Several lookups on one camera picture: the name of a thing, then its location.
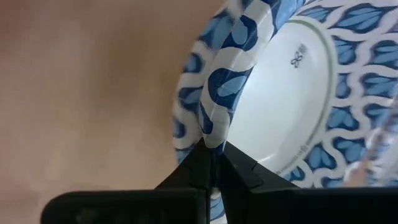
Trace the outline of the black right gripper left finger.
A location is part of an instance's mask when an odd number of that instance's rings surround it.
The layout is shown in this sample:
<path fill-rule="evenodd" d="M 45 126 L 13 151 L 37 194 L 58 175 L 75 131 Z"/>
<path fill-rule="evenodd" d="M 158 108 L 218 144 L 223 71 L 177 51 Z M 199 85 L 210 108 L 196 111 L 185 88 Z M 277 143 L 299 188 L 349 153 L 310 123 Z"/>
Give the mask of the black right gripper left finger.
<path fill-rule="evenodd" d="M 214 161 L 200 140 L 154 189 L 67 192 L 45 205 L 40 224 L 210 224 Z"/>

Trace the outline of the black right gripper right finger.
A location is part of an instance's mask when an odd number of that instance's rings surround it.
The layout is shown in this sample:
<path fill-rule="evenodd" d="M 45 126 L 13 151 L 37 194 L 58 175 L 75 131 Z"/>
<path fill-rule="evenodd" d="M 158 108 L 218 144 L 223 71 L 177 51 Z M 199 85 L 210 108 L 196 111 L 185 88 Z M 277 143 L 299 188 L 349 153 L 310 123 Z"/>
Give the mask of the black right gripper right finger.
<path fill-rule="evenodd" d="M 301 189 L 232 144 L 219 187 L 228 224 L 398 224 L 398 188 Z"/>

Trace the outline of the blue leaf-pattern paper bowl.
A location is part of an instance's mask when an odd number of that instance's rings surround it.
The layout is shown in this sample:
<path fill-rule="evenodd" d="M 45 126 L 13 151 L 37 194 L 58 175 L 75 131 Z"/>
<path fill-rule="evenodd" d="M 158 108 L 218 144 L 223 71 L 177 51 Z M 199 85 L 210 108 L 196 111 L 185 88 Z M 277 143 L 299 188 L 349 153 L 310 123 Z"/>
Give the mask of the blue leaf-pattern paper bowl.
<path fill-rule="evenodd" d="M 227 0 L 173 106 L 180 162 L 232 144 L 301 189 L 398 188 L 398 0 Z M 210 224 L 228 224 L 219 183 Z"/>

